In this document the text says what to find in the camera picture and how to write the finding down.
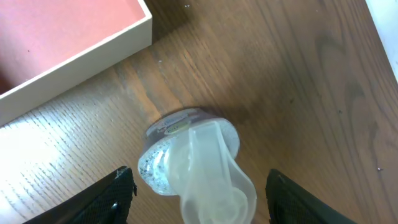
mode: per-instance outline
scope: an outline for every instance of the wood grain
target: wood grain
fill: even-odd
[[[271,168],[358,223],[398,222],[398,86],[364,0],[147,3],[151,47],[0,129],[1,223],[121,165],[139,187],[128,223],[182,223],[178,197],[153,193],[135,167],[146,128],[192,106],[236,126],[254,223],[269,219]]]

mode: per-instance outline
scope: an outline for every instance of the bottle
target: bottle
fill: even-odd
[[[235,163],[239,137],[226,119],[187,109],[153,124],[139,159],[140,176],[160,195],[179,195],[187,224],[247,224],[256,190]]]

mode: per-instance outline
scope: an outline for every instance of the white box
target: white box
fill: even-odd
[[[0,126],[152,43],[143,0],[4,0],[0,15]]]

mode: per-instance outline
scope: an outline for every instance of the wooden surface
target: wooden surface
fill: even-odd
[[[365,0],[147,3],[153,46],[0,129],[0,223],[121,165],[139,187],[128,223],[182,223],[136,167],[146,128],[189,106],[236,126],[253,223],[269,219],[271,168],[358,223],[398,222],[398,86]]]

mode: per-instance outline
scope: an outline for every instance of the pink surface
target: pink surface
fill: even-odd
[[[0,94],[144,17],[137,0],[0,0]]]

